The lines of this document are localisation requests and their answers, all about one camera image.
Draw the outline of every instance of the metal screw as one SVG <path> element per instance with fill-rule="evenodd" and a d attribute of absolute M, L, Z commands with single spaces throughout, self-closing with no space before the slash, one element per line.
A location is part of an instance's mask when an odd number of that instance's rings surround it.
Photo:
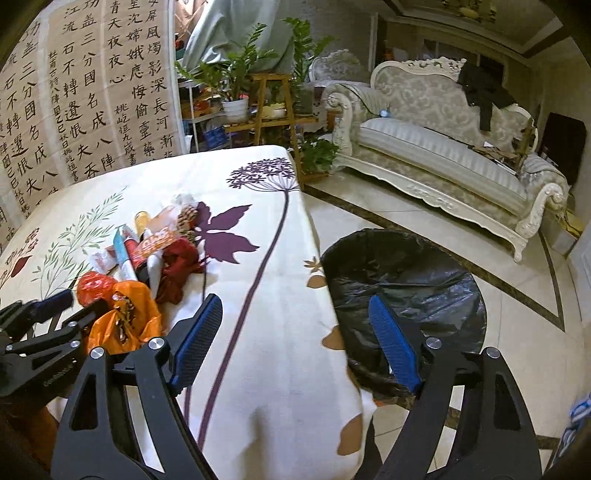
<path fill-rule="evenodd" d="M 486 354 L 491 358 L 499 358 L 501 356 L 499 349 L 493 346 L 490 346 L 486 349 Z"/>
<path fill-rule="evenodd" d="M 160 348 L 162 348 L 164 346 L 164 339 L 160 338 L 160 337 L 155 337 L 152 338 L 149 342 L 148 342 L 148 346 L 152 349 L 152 350 L 158 350 Z"/>
<path fill-rule="evenodd" d="M 437 350 L 438 348 L 441 348 L 441 340 L 439 338 L 429 337 L 427 339 L 427 346 L 433 350 Z"/>
<path fill-rule="evenodd" d="M 93 349 L 90 351 L 90 356 L 91 356 L 92 358 L 94 358 L 95 360 L 96 360 L 97 358 L 100 358 L 100 357 L 102 357 L 104 354 L 105 354 L 105 349 L 104 349 L 104 348 L 102 348 L 101 346 L 98 346 L 98 347 L 96 347 L 96 348 L 93 348 Z"/>

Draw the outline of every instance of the wooden plant stand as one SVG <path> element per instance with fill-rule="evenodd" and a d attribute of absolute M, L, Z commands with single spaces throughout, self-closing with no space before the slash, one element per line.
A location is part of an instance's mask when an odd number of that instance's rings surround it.
<path fill-rule="evenodd" d="M 230 134 L 232 132 L 240 132 L 243 130 L 252 130 L 255 131 L 255 145 L 261 144 L 261 132 L 263 128 L 266 127 L 281 127 L 287 126 L 290 127 L 290 135 L 291 135 L 291 146 L 294 149 L 294 159 L 295 159 L 295 172 L 297 175 L 297 180 L 300 185 L 304 185 L 305 182 L 310 180 L 315 180 L 317 174 L 312 175 L 305 175 L 302 168 L 301 168 L 301 154 L 300 149 L 298 148 L 297 144 L 297 136 L 296 136 L 296 125 L 303 125 L 303 124 L 313 124 L 316 123 L 316 118 L 313 116 L 304 116 L 296 118 L 294 116 L 293 110 L 293 103 L 291 101 L 291 89 L 290 89 L 290 75 L 287 74 L 279 74 L 279 73 L 254 73 L 251 75 L 252 80 L 256 82 L 260 82 L 259 84 L 259 93 L 258 93 L 258 108 L 256 112 L 256 118 L 254 121 L 249 121 L 244 124 L 237 124 L 237 125 L 226 125 L 226 133 Z M 267 91 L 267 82 L 269 81 L 278 81 L 281 82 L 281 89 L 283 90 L 283 95 L 285 98 L 285 108 L 287 110 L 287 118 L 281 120 L 263 120 L 262 118 L 262 107 L 265 105 L 265 92 Z"/>

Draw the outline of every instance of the door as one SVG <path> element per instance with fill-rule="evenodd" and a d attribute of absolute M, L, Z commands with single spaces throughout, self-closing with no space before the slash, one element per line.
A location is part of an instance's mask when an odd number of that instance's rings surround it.
<path fill-rule="evenodd" d="M 591 323 L 591 222 L 570 253 L 569 268 L 579 299 L 583 325 Z"/>

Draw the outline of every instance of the light blue curtain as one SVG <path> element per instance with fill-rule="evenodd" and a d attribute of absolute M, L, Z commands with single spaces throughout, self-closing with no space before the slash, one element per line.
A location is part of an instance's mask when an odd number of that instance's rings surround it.
<path fill-rule="evenodd" d="M 289 72 L 291 28 L 281 19 L 298 16 L 297 10 L 290 0 L 209 0 L 189 38 L 182 64 L 191 72 L 201 61 L 225 60 L 229 51 L 238 49 L 233 42 L 242 44 L 254 26 L 262 23 L 267 28 L 259 48 L 273 48 L 279 56 L 260 62 L 256 69 Z"/>

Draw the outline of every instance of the trash bin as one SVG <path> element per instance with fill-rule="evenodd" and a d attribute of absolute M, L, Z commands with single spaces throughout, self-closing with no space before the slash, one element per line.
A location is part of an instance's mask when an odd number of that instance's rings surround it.
<path fill-rule="evenodd" d="M 389 371 L 368 318 L 381 291 L 394 311 L 455 349 L 479 353 L 486 308 L 472 277 L 457 260 L 423 237 L 393 229 L 346 236 L 322 256 L 349 366 L 378 400 L 409 396 Z"/>

